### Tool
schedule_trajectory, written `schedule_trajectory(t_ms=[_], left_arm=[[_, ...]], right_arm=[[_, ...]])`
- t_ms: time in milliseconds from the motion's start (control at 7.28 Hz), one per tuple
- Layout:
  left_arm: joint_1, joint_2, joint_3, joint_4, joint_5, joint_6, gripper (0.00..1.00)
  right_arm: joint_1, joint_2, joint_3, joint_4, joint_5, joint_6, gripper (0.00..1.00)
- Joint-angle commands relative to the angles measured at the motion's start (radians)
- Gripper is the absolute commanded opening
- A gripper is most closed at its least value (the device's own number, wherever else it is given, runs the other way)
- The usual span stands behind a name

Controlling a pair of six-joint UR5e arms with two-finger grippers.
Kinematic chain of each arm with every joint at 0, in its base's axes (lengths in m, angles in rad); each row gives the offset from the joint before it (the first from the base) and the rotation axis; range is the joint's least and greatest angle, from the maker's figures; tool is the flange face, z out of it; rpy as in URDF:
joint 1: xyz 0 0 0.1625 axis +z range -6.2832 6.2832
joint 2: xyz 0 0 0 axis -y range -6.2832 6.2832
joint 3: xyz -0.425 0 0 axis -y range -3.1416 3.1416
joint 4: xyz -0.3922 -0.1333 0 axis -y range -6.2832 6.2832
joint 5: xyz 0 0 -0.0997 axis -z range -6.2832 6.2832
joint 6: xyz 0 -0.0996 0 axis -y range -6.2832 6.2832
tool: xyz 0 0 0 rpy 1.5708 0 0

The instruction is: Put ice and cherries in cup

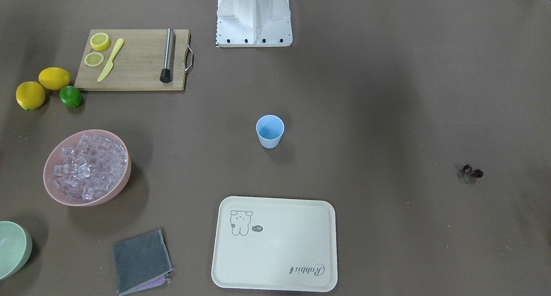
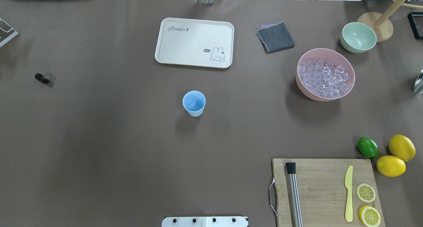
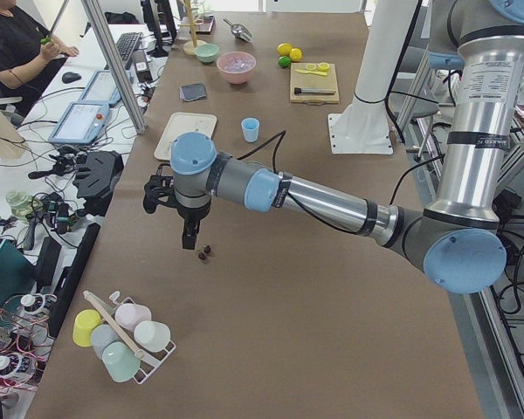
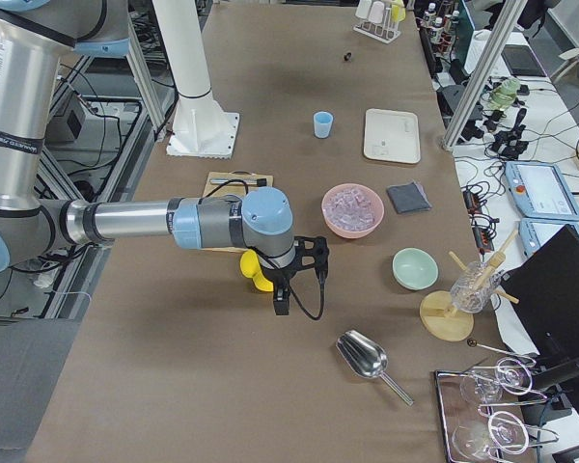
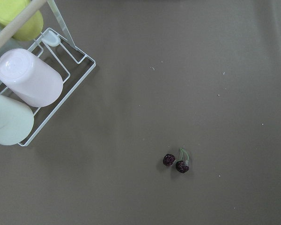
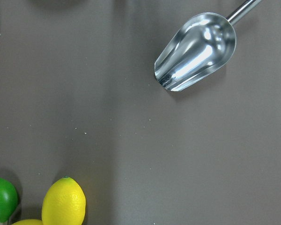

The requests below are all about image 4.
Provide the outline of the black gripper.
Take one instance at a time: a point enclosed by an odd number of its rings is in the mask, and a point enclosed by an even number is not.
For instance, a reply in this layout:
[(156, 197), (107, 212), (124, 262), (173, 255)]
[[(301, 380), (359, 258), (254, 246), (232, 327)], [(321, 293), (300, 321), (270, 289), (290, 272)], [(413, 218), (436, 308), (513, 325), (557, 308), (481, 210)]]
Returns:
[(263, 276), (272, 284), (273, 309), (276, 315), (290, 312), (290, 280), (300, 270), (301, 257), (295, 255), (286, 265), (279, 259), (261, 255)]

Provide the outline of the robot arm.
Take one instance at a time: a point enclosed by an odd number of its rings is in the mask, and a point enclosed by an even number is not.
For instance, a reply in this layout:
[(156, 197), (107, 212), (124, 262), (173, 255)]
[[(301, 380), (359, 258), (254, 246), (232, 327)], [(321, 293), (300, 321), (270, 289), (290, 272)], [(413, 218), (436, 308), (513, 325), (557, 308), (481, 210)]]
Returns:
[(290, 308), (290, 281), (305, 256), (286, 195), (269, 185), (241, 194), (109, 203), (73, 190), (45, 196), (38, 169), (50, 157), (70, 186), (93, 170), (110, 180), (131, 125), (105, 99), (71, 85), (74, 57), (126, 58), (125, 1), (0, 1), (0, 272), (69, 247), (170, 235), (183, 249), (251, 249), (273, 285), (274, 312)]

